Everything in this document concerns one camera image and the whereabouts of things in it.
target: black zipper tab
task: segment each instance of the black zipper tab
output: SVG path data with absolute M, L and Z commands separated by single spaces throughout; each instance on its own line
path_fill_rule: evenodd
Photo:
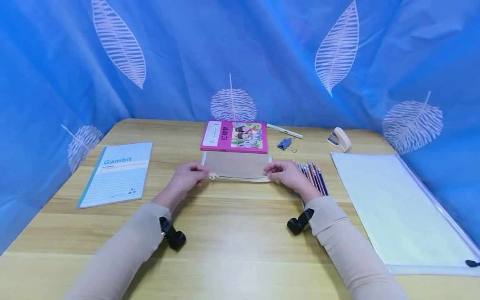
M 480 265 L 480 263 L 477 263 L 475 261 L 471 261 L 470 259 L 466 260 L 465 263 L 469 267 L 478 267 Z

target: white stapler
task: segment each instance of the white stapler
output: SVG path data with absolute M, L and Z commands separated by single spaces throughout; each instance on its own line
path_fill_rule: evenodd
M 327 142 L 338 148 L 342 152 L 347 152 L 352 147 L 352 142 L 340 127 L 333 129 L 332 134 L 327 137 Z

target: pink book cover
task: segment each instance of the pink book cover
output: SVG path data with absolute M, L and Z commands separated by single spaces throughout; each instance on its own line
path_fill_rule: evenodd
M 200 150 L 267 154 L 266 124 L 210 120 Z

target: white pen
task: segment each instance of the white pen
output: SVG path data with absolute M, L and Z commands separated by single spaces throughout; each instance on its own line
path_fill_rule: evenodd
M 275 125 L 272 125 L 272 124 L 267 124 L 267 128 L 270 128 L 270 129 L 273 129 L 273 130 L 276 130 L 278 132 L 282 132 L 282 133 L 285 133 L 285 134 L 288 134 L 288 135 L 291 135 L 291 136 L 294 136 L 294 137 L 298 137 L 299 139 L 303 139 L 303 135 L 301 135 L 299 133 L 296 133 L 296 132 L 293 132 L 293 131 L 290 131 L 290 130 L 287 130 L 285 128 L 281 128 L 281 127 L 278 127 L 278 126 L 275 126 Z

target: cartoon illustration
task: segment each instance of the cartoon illustration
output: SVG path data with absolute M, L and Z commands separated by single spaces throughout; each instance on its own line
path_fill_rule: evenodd
M 233 128 L 232 147 L 263 149 L 261 124 L 236 122 Z

